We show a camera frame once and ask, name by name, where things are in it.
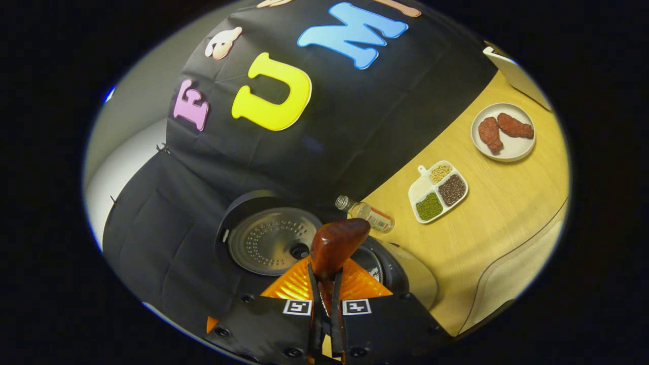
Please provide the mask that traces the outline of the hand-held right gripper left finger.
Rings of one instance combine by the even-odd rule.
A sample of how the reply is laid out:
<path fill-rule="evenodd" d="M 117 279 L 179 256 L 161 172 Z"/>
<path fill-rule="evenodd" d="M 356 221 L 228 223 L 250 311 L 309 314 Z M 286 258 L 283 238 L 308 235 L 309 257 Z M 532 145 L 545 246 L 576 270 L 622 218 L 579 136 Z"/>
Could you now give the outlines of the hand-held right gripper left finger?
<path fill-rule="evenodd" d="M 322 310 L 305 258 L 261 294 L 243 293 L 229 312 L 209 317 L 205 340 L 245 363 L 313 364 L 322 353 Z"/>

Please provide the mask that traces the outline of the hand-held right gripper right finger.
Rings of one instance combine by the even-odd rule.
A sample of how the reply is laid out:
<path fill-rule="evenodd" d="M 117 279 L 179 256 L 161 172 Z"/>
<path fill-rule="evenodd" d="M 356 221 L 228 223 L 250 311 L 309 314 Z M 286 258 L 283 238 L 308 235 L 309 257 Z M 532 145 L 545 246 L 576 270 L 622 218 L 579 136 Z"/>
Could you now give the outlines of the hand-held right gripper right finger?
<path fill-rule="evenodd" d="M 392 293 L 348 260 L 336 275 L 332 351 L 345 364 L 427 364 L 451 335 L 413 293 Z"/>

